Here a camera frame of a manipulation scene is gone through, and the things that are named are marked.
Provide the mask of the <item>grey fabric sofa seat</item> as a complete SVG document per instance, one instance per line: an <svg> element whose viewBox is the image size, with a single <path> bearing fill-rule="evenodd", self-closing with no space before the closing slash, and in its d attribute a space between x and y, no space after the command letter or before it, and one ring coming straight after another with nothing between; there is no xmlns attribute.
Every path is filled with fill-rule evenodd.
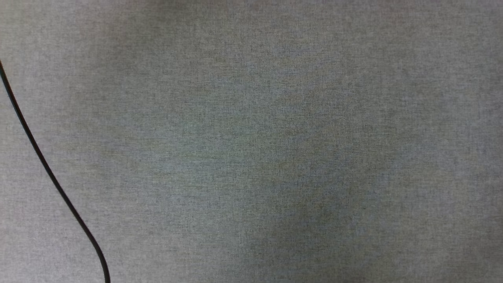
<svg viewBox="0 0 503 283"><path fill-rule="evenodd" d="M111 283L503 283L503 0L0 0Z"/></svg>

